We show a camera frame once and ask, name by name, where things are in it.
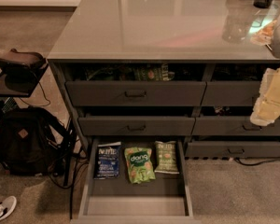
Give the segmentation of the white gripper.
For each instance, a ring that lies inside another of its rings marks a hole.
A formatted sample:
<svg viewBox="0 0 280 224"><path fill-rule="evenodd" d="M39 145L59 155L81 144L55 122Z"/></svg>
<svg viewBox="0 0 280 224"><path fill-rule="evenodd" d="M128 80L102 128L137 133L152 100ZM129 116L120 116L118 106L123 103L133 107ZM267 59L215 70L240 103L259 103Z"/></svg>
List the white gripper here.
<svg viewBox="0 0 280 224"><path fill-rule="evenodd" d="M250 121L258 126L273 124L280 117L280 67L268 68L260 82Z"/></svg>

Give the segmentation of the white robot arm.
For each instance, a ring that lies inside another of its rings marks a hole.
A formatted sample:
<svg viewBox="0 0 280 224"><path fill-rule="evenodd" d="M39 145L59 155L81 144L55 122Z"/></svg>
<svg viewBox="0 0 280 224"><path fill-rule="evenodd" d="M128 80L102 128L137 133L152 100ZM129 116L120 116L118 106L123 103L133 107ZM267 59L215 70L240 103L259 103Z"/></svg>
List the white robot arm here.
<svg viewBox="0 0 280 224"><path fill-rule="evenodd" d="M254 33L250 41L266 46L275 58L280 59L280 15ZM280 117L280 67L267 68L263 74L250 121L258 126L267 126Z"/></svg>

